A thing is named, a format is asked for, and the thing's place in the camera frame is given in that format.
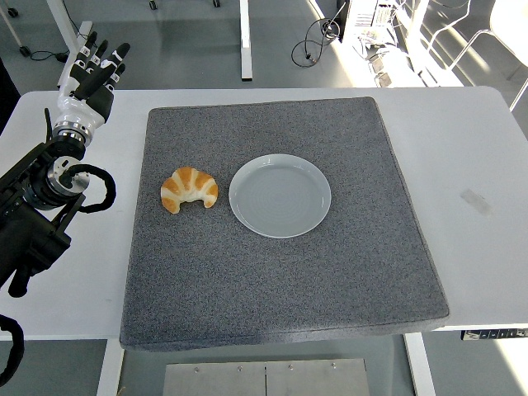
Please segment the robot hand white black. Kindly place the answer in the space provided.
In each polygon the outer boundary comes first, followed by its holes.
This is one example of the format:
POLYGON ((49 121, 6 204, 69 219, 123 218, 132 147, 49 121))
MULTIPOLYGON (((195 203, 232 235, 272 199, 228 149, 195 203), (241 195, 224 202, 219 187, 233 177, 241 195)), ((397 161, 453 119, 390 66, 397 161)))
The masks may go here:
POLYGON ((73 63, 59 81, 58 123, 68 122, 93 131, 111 113, 114 90, 125 71, 130 44, 123 43, 106 54, 108 41, 95 45, 97 33, 88 35, 73 63))

